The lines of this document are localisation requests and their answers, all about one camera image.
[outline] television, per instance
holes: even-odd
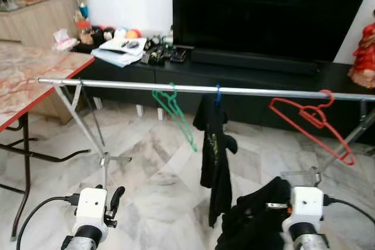
[[[361,2],[173,0],[173,41],[220,52],[333,61]]]

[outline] red figurine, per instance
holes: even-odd
[[[348,75],[361,86],[375,88],[375,23],[363,29],[362,39],[353,55],[356,61]]]

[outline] paper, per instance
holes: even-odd
[[[139,56],[140,54],[143,53],[143,49],[145,47],[146,41],[147,41],[147,38],[126,39],[126,38],[115,37],[103,43],[102,45],[100,45],[99,49],[121,51],[124,53],[128,53],[130,55],[133,55],[133,56]],[[136,48],[128,48],[127,47],[128,45],[127,44],[125,45],[126,42],[138,42],[139,45]]]
[[[125,67],[135,61],[139,61],[142,59],[143,52],[137,56],[133,56],[131,54],[118,54],[111,51],[101,50],[101,49],[94,49],[91,52],[91,55],[99,58],[101,60],[107,61],[108,63],[114,64],[118,67]]]
[[[62,42],[69,39],[68,31],[66,29],[60,29],[57,32],[53,33],[53,37],[56,42]]]

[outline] wooden cabinet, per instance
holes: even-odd
[[[55,31],[67,29],[69,36],[77,36],[74,22],[76,8],[75,0],[44,0],[26,7],[0,12],[0,41],[19,42],[25,46],[51,50]],[[59,118],[64,124],[71,119],[70,113],[55,92],[35,106],[31,112]]]

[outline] hanger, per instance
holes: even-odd
[[[215,105],[218,107],[220,105],[220,101],[221,101],[220,84],[217,84],[216,88],[217,88],[217,96],[216,96],[216,100],[215,100]]]
[[[335,98],[333,97],[333,93],[329,90],[322,90],[320,91],[322,93],[326,93],[330,100],[327,104],[321,104],[318,106],[313,105],[300,105],[296,102],[284,99],[284,98],[273,98],[269,108],[273,110],[277,115],[279,115],[281,118],[286,120],[288,123],[290,123],[294,128],[296,128],[298,131],[300,131],[302,134],[307,136],[310,140],[317,143],[319,146],[324,148],[326,151],[328,151],[331,155],[334,157],[340,159],[343,163],[346,165],[354,165],[355,159],[353,156],[350,157],[350,160],[348,159],[348,156],[352,154],[351,148],[349,148],[349,145],[345,142],[345,140],[341,137],[341,135],[337,132],[337,130],[328,123],[327,117],[324,114],[324,112],[321,110],[322,108],[330,107]],[[305,118],[308,122],[310,122],[313,126],[317,127],[318,129],[327,128],[328,130],[333,133],[333,135],[339,140],[339,142],[342,144],[342,146],[345,149],[345,153],[343,155],[339,155],[337,152],[335,152],[332,148],[324,144],[322,141],[311,135],[309,132],[304,130],[302,127],[300,127],[298,124],[296,124],[293,120],[288,118],[285,114],[283,114],[280,110],[276,109],[274,104],[275,102],[284,102],[286,104],[292,105],[294,107],[297,107],[299,109],[299,114],[301,117]]]
[[[169,115],[175,120],[177,123],[178,127],[184,134],[187,142],[190,144],[192,149],[197,152],[197,146],[194,143],[194,136],[193,136],[193,131],[190,128],[189,123],[186,121],[186,118],[181,111],[180,107],[177,104],[176,97],[177,97],[177,91],[175,89],[174,83],[170,83],[169,85],[173,86],[173,94],[168,95],[167,93],[159,90],[153,90],[152,91],[152,96],[154,99],[162,106],[163,109],[165,109]],[[168,104],[166,105],[161,99],[159,98],[159,95],[161,97],[164,97],[167,99]]]

